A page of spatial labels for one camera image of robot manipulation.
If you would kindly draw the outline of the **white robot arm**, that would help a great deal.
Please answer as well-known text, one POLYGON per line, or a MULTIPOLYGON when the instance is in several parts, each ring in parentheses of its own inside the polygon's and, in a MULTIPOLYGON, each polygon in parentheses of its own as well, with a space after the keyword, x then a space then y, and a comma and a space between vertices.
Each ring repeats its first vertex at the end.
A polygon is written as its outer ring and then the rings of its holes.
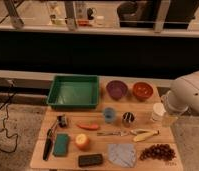
POLYGON ((199 113, 199 71, 173 80, 162 101, 165 110, 171 115, 180 115, 188 108, 199 113))

